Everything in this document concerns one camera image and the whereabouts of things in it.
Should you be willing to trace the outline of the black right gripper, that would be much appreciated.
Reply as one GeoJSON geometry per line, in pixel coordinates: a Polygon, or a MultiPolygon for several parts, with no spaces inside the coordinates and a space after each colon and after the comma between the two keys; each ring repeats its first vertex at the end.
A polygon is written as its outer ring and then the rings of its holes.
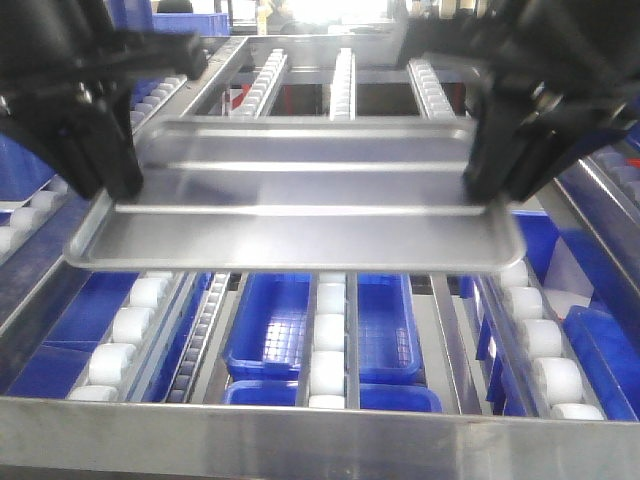
{"type": "Polygon", "coordinates": [[[399,62],[476,69],[466,84],[476,134],[464,182],[524,201],[639,121],[635,1],[492,1],[483,14],[410,17],[399,62]]]}

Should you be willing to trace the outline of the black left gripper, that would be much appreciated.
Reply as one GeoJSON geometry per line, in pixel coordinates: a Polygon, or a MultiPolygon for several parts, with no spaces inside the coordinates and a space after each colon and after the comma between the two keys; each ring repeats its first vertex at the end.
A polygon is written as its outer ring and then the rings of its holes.
{"type": "Polygon", "coordinates": [[[143,185],[130,122],[137,81],[206,68],[196,33],[114,24],[102,1],[1,4],[1,130],[90,199],[143,185]]]}

